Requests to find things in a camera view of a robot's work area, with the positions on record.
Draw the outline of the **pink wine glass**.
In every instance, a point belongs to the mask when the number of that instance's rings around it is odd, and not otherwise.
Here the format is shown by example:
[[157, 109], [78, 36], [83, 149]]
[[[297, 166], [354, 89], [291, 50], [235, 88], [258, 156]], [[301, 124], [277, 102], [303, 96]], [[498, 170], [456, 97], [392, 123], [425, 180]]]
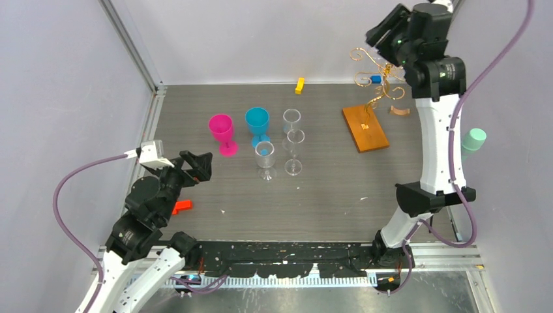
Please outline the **pink wine glass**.
[[233, 140], [233, 120], [227, 114], [216, 114], [208, 122], [209, 130], [214, 139], [219, 143], [219, 152], [224, 157], [234, 156], [238, 150], [238, 144]]

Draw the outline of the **blue wine glass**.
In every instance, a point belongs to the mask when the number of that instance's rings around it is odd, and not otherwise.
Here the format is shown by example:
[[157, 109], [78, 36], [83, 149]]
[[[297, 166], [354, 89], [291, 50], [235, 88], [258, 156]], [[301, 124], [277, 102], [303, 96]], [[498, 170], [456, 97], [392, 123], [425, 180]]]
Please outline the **blue wine glass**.
[[270, 124], [270, 115], [265, 108], [254, 107], [245, 113], [245, 121], [249, 132], [253, 135], [251, 146], [255, 148], [260, 142], [271, 141], [267, 135]]

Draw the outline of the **clear wine glass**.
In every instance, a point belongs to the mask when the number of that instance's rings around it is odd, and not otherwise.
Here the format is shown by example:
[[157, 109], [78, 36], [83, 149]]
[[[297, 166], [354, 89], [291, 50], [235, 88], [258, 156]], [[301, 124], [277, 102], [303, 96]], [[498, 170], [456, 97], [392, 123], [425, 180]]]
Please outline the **clear wine glass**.
[[287, 109], [283, 115], [283, 131], [288, 134], [290, 131], [299, 130], [301, 128], [301, 112], [296, 109]]

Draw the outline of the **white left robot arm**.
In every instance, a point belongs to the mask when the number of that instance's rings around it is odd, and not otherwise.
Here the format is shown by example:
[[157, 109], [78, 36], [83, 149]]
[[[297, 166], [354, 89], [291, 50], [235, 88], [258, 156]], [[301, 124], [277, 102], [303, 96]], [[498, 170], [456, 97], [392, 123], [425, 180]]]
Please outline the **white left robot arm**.
[[180, 269], [200, 261], [195, 238], [179, 231], [157, 259], [133, 283], [135, 270], [149, 255], [170, 221], [183, 188], [209, 181], [212, 153], [180, 151], [167, 159], [153, 144], [126, 152], [150, 174], [135, 181], [125, 198], [126, 212], [113, 225], [106, 242], [97, 282], [89, 288], [77, 312], [139, 312], [161, 285]]

